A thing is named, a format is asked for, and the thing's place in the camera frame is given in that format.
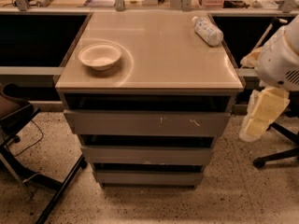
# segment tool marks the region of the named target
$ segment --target office chair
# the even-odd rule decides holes
[[[285,115],[287,117],[299,118],[299,103],[297,104],[296,102],[291,101],[289,104],[289,109],[290,109],[290,111],[285,112]],[[270,128],[274,128],[275,130],[280,132],[282,135],[287,137],[289,140],[294,142],[297,146],[299,146],[299,132],[293,133],[293,132],[287,130],[286,128],[282,127],[281,125],[277,124],[276,122],[272,123],[270,125],[269,129]],[[292,158],[292,157],[297,157],[297,160],[299,160],[299,147],[293,148],[291,150],[275,153],[272,155],[259,157],[253,161],[253,165],[254,165],[254,167],[260,169],[260,168],[263,168],[268,161],[277,161],[277,160],[283,160],[283,159],[288,159],[288,158]]]
[[[17,179],[20,186],[27,193],[28,199],[34,196],[33,192],[28,188],[29,181],[55,191],[55,194],[37,221],[37,223],[44,223],[79,167],[85,168],[87,162],[81,155],[64,182],[32,171],[20,164],[9,151],[8,143],[19,141],[18,132],[40,112],[40,109],[22,98],[11,96],[11,94],[18,94],[16,85],[8,84],[3,87],[0,84],[0,161]]]

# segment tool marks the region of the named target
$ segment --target speckled floor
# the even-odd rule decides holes
[[[43,140],[22,153],[25,166],[63,180],[80,155],[79,142],[62,113],[40,113],[34,119]],[[232,117],[216,146],[211,163],[197,189],[106,187],[94,181],[88,166],[79,170],[46,223],[298,223],[299,163],[295,159],[269,163],[262,170],[252,161],[293,147],[274,129],[254,143],[238,139],[242,117]],[[279,118],[297,133],[298,119]],[[17,153],[38,139],[30,124],[21,133]],[[34,198],[26,202],[23,190],[0,165],[0,223],[35,223],[52,196],[48,189],[30,185]]]

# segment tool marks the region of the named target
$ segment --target white bowl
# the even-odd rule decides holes
[[[121,49],[112,44],[93,44],[82,49],[78,58],[92,69],[103,71],[121,58]]]

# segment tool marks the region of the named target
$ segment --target white robot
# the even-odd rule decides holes
[[[254,69],[265,88],[250,96],[239,134],[247,142],[259,139],[285,110],[290,91],[299,91],[299,15],[260,48]]]

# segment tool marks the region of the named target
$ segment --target beige countertop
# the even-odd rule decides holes
[[[56,88],[60,91],[241,91],[224,47],[210,47],[192,26],[204,11],[98,11],[87,25]],[[78,60],[94,43],[113,43],[121,60],[95,71]]]

